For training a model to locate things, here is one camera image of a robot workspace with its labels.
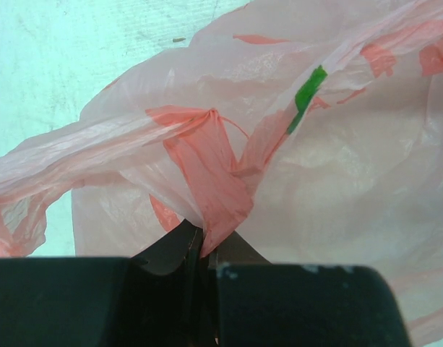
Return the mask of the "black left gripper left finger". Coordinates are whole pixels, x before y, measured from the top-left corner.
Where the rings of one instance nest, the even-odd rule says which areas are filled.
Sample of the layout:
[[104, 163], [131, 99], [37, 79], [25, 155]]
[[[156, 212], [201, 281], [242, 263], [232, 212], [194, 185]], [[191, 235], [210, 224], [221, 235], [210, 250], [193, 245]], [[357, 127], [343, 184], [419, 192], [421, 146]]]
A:
[[0, 259], [0, 346], [187, 346], [202, 231], [133, 257]]

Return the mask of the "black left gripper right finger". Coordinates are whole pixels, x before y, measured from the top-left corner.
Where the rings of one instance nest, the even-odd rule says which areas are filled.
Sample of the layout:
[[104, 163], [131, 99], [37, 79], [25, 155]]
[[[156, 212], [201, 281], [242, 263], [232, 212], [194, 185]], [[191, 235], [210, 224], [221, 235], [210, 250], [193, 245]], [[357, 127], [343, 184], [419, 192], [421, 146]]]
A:
[[208, 257], [221, 346], [411, 346], [385, 279], [359, 265], [275, 264], [238, 233]]

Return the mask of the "pink plastic bag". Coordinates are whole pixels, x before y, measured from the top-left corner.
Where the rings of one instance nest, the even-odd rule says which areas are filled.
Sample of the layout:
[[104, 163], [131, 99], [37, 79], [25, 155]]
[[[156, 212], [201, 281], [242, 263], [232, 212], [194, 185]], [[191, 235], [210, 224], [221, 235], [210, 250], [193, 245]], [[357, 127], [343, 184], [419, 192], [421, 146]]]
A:
[[416, 346], [443, 339], [443, 1], [252, 1], [0, 158], [0, 258], [72, 193], [78, 255], [182, 220], [208, 254], [374, 267]]

